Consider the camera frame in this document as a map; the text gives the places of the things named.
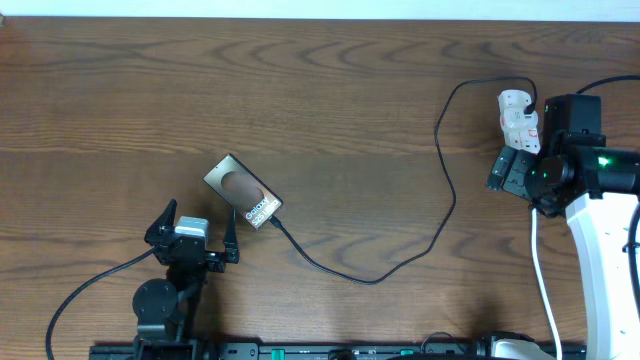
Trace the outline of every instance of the white cable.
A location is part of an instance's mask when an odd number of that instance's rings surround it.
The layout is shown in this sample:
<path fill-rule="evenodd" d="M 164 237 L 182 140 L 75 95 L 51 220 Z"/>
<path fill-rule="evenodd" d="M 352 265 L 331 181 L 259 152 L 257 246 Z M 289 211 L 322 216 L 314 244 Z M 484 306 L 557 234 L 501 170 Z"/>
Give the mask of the white cable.
<path fill-rule="evenodd" d="M 562 345 L 560 344 L 560 336 L 558 335 L 556 321 L 554 320 L 553 313 L 551 312 L 551 305 L 549 305 L 549 298 L 547 297 L 547 289 L 544 286 L 544 280 L 542 279 L 542 270 L 540 270 L 540 262 L 538 261 L 537 227 L 538 225 L 536 219 L 536 209 L 533 209 L 531 211 L 531 258 L 533 259 L 533 267 L 536 270 L 536 277 L 538 278 L 540 294 L 542 294 L 544 310 L 547 312 L 547 318 L 549 319 L 549 326 L 551 327 L 553 342 L 556 345 L 556 359 L 562 360 Z"/>

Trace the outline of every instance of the white wall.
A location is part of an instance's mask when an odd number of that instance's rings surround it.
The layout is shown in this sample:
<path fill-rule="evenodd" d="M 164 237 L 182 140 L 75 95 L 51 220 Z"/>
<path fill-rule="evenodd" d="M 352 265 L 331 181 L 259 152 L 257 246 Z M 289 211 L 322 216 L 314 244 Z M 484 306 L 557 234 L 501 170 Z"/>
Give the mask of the white wall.
<path fill-rule="evenodd" d="M 0 13 L 301 19 L 640 21 L 640 0 L 2 0 Z"/>

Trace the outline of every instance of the green connector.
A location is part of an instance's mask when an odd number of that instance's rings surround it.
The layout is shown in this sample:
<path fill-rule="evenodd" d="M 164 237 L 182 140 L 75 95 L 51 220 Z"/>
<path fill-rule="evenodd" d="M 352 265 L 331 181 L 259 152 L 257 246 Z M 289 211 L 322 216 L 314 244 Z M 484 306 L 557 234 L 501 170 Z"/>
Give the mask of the green connector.
<path fill-rule="evenodd" d="M 271 360 L 284 360 L 284 350 L 271 350 Z"/>

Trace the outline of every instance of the green led light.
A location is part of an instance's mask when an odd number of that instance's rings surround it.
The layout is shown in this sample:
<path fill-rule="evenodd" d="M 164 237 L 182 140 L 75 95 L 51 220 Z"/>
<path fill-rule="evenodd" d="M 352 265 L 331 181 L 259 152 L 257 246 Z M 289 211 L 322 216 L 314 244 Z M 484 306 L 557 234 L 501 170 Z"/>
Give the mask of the green led light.
<path fill-rule="evenodd" d="M 598 164 L 602 165 L 602 166 L 607 166 L 611 163 L 611 160 L 605 158 L 605 157 L 598 157 Z"/>

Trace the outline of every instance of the wood grain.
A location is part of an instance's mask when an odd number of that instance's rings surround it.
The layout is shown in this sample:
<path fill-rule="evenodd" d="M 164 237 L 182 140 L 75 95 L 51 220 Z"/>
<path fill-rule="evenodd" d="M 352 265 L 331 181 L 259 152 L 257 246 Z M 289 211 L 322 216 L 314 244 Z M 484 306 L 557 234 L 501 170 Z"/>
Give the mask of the wood grain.
<path fill-rule="evenodd" d="M 0 28 L 0 352 L 41 359 L 51 315 L 94 274 L 144 252 L 171 198 L 212 223 L 202 181 L 236 154 L 285 201 L 279 216 L 319 262 L 374 278 L 421 251 L 451 194 L 435 119 L 464 80 L 523 75 L 543 100 L 640 73 L 640 25 L 513 22 L 10 18 Z M 496 96 L 463 88 L 440 130 L 458 206 L 433 252 L 363 287 L 320 273 L 275 229 L 239 228 L 241 263 L 210 276 L 197 327 L 216 337 L 420 341 L 488 330 L 549 340 L 526 204 L 484 188 L 503 143 Z M 637 84 L 603 96 L 609 145 L 638 148 Z M 541 221 L 563 339 L 583 342 L 575 247 Z M 135 335 L 131 299 L 164 269 L 147 259 L 63 314 L 61 359 Z"/>

